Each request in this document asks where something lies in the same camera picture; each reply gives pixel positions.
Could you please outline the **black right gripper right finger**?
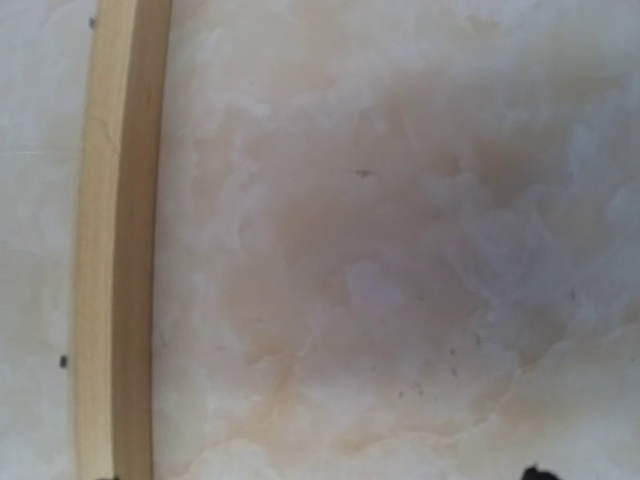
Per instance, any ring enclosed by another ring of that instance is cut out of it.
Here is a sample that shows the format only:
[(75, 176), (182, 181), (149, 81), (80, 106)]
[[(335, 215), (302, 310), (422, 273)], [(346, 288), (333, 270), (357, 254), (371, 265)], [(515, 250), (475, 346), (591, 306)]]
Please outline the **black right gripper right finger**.
[(522, 480), (560, 480), (560, 478), (552, 471), (531, 465), (523, 471)]

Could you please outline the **light wooden picture frame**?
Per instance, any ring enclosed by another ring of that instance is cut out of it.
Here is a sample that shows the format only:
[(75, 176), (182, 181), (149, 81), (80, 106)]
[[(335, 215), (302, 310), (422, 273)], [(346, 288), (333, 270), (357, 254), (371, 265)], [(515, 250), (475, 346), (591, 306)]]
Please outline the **light wooden picture frame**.
[(93, 30), (70, 353), (77, 475), (149, 479), (157, 166), (171, 5), (102, 1)]

